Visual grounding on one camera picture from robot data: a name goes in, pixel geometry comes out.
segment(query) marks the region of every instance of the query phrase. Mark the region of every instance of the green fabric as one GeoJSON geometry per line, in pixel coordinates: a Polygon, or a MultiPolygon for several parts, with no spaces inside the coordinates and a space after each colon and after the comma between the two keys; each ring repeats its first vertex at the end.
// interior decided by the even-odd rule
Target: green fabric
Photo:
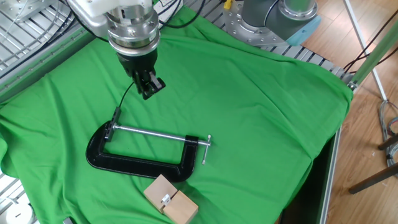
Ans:
{"type": "MultiPolygon", "coordinates": [[[[175,22],[194,13],[183,8],[175,22]]],[[[120,123],[212,135],[206,165],[176,184],[199,206],[192,223],[273,223],[341,126],[352,91],[310,63],[246,45],[203,18],[164,29],[155,69],[166,88],[127,94],[120,123]]],[[[91,167],[92,134],[131,80],[95,40],[0,109],[1,169],[21,179],[41,224],[171,223],[143,196],[153,181],[91,167]]],[[[182,142],[116,131],[109,152],[178,162],[182,142]]]]}

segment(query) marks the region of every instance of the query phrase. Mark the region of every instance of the black wire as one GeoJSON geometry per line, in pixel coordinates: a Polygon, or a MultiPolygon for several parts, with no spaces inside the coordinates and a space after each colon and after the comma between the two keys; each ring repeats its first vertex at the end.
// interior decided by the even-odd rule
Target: black wire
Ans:
{"type": "MultiPolygon", "coordinates": [[[[63,27],[67,24],[67,22],[68,22],[69,19],[71,18],[72,14],[73,14],[72,11],[70,11],[69,14],[68,14],[68,16],[67,16],[67,18],[63,21],[63,23],[60,25],[60,27],[58,28],[58,30],[54,33],[53,36],[51,36],[49,42],[52,42],[56,37],[58,37],[58,36],[56,36],[56,34],[61,32],[61,30],[63,29],[63,27]]],[[[71,27],[72,22],[73,22],[73,21],[71,21],[71,23],[69,24],[69,26],[68,26],[62,33],[66,33],[66,32],[69,30],[69,28],[71,27]]]]}
{"type": "Polygon", "coordinates": [[[376,38],[380,35],[380,33],[384,30],[384,28],[386,28],[386,26],[388,25],[388,23],[390,23],[390,21],[398,14],[398,10],[396,10],[395,13],[393,13],[393,15],[387,20],[387,22],[381,27],[381,29],[379,30],[379,32],[377,32],[377,34],[373,37],[373,39],[370,41],[370,43],[363,49],[363,51],[356,57],[355,60],[353,60],[352,62],[348,63],[344,69],[345,72],[348,72],[350,70],[350,68],[355,64],[355,62],[357,62],[358,60],[360,60],[359,58],[362,56],[362,54],[365,53],[365,51],[369,48],[369,46],[376,40],[376,38]]]}
{"type": "Polygon", "coordinates": [[[124,92],[123,97],[122,97],[122,100],[120,101],[119,107],[122,107],[122,103],[123,103],[124,97],[126,96],[127,92],[130,90],[130,88],[133,86],[133,84],[134,84],[134,82],[132,82],[132,83],[129,85],[129,87],[127,88],[127,90],[124,92]]]}
{"type": "Polygon", "coordinates": [[[199,15],[200,15],[200,13],[201,13],[201,10],[203,9],[203,7],[205,7],[205,2],[206,2],[206,0],[202,0],[202,2],[201,2],[201,4],[200,4],[200,8],[199,8],[197,14],[196,14],[190,21],[188,21],[188,22],[185,23],[185,24],[175,26],[175,25],[170,25],[170,24],[169,24],[169,21],[163,22],[163,21],[159,20],[159,22],[160,22],[160,24],[162,24],[163,26],[167,26],[167,27],[174,28],[174,29],[184,28],[184,27],[190,25],[192,22],[194,22],[194,21],[199,17],[199,15]]]}
{"type": "Polygon", "coordinates": [[[170,2],[168,2],[166,5],[163,5],[162,0],[159,0],[159,1],[160,1],[160,4],[162,5],[162,7],[165,7],[166,5],[170,4],[170,2]]]}
{"type": "Polygon", "coordinates": [[[158,16],[162,15],[163,13],[165,13],[167,10],[169,10],[175,3],[177,2],[177,0],[174,0],[173,3],[169,6],[167,6],[167,8],[165,8],[162,12],[158,13],[158,16]]]}
{"type": "Polygon", "coordinates": [[[170,20],[173,19],[174,15],[177,13],[178,6],[181,4],[181,0],[175,0],[173,3],[176,3],[177,1],[178,1],[177,6],[175,7],[175,9],[173,10],[173,13],[170,15],[170,17],[167,19],[166,22],[170,22],[170,20]]]}
{"type": "MultiPolygon", "coordinates": [[[[69,26],[68,26],[60,35],[57,35],[57,36],[55,37],[55,34],[56,34],[56,33],[59,33],[59,32],[62,30],[62,27],[68,22],[70,16],[72,16],[71,12],[69,12],[69,15],[67,16],[67,19],[65,19],[64,22],[61,24],[61,26],[57,29],[57,31],[55,31],[54,35],[51,36],[51,38],[50,38],[46,43],[44,43],[39,49],[37,49],[33,54],[31,54],[30,56],[28,56],[27,58],[25,58],[24,60],[22,60],[21,62],[19,62],[19,63],[15,66],[15,68],[19,67],[20,65],[22,65],[23,63],[25,63],[26,61],[28,61],[29,59],[31,59],[33,56],[37,55],[39,52],[41,52],[41,50],[45,49],[45,48],[46,48],[47,46],[49,46],[52,42],[58,40],[63,34],[65,34],[66,31],[70,28],[70,26],[71,26],[72,23],[70,23],[69,26]]],[[[8,70],[8,72],[6,72],[5,74],[3,74],[3,76],[1,76],[0,78],[5,77],[6,75],[8,75],[8,74],[9,74],[10,72],[12,72],[12,71],[13,71],[13,69],[8,70]]]]}
{"type": "Polygon", "coordinates": [[[75,19],[79,22],[79,24],[80,24],[85,30],[87,30],[87,32],[89,32],[91,35],[95,36],[96,38],[98,38],[98,39],[100,39],[100,40],[102,40],[102,41],[104,41],[104,42],[109,43],[107,39],[104,39],[104,38],[102,38],[102,37],[98,37],[97,35],[95,35],[95,34],[93,33],[93,31],[91,31],[86,25],[84,25],[84,24],[81,22],[81,20],[79,19],[79,17],[76,15],[75,11],[74,11],[72,8],[70,8],[70,10],[72,11],[73,16],[75,16],[75,19]]]}
{"type": "Polygon", "coordinates": [[[377,63],[376,64],[376,66],[377,65],[380,65],[381,63],[383,63],[384,61],[386,61],[389,57],[391,57],[393,54],[395,54],[396,52],[398,51],[398,47],[395,49],[395,50],[393,50],[389,55],[387,55],[385,58],[383,58],[379,63],[377,63]]]}

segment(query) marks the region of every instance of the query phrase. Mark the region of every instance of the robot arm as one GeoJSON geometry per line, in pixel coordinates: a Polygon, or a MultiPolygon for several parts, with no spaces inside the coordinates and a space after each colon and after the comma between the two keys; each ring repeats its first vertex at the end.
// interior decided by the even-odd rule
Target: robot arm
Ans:
{"type": "Polygon", "coordinates": [[[108,36],[127,75],[146,100],[165,87],[154,65],[159,44],[159,18],[150,0],[67,0],[95,35],[108,36]]]}
{"type": "MultiPolygon", "coordinates": [[[[165,87],[156,78],[154,65],[159,44],[159,17],[151,0],[67,0],[95,35],[108,36],[126,73],[146,100],[165,87]]],[[[315,0],[235,0],[224,6],[227,31],[235,38],[256,44],[299,45],[318,27],[315,0]]]]}

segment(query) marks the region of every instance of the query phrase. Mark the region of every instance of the wooden block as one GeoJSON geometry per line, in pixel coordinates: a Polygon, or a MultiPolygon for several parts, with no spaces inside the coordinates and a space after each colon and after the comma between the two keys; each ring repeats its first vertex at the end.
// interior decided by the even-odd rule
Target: wooden block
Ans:
{"type": "Polygon", "coordinates": [[[144,191],[145,197],[160,213],[163,213],[164,208],[163,197],[168,194],[172,198],[176,193],[177,189],[163,175],[158,176],[144,191]]]}
{"type": "Polygon", "coordinates": [[[176,224],[187,224],[198,213],[198,209],[198,205],[181,191],[178,191],[163,211],[176,224]]]}

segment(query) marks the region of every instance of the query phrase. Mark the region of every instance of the chair leg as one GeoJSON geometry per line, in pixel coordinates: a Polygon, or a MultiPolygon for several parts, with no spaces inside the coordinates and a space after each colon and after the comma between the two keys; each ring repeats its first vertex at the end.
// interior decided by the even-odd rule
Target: chair leg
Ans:
{"type": "Polygon", "coordinates": [[[398,134],[396,134],[393,137],[387,139],[387,141],[385,141],[383,144],[381,144],[379,146],[379,149],[380,150],[386,150],[388,147],[392,146],[396,142],[398,142],[398,134]]]}
{"type": "Polygon", "coordinates": [[[398,163],[394,164],[393,166],[390,166],[377,174],[374,174],[373,176],[361,181],[360,183],[350,187],[348,191],[350,194],[356,194],[382,180],[385,180],[393,175],[398,174],[398,163]]]}

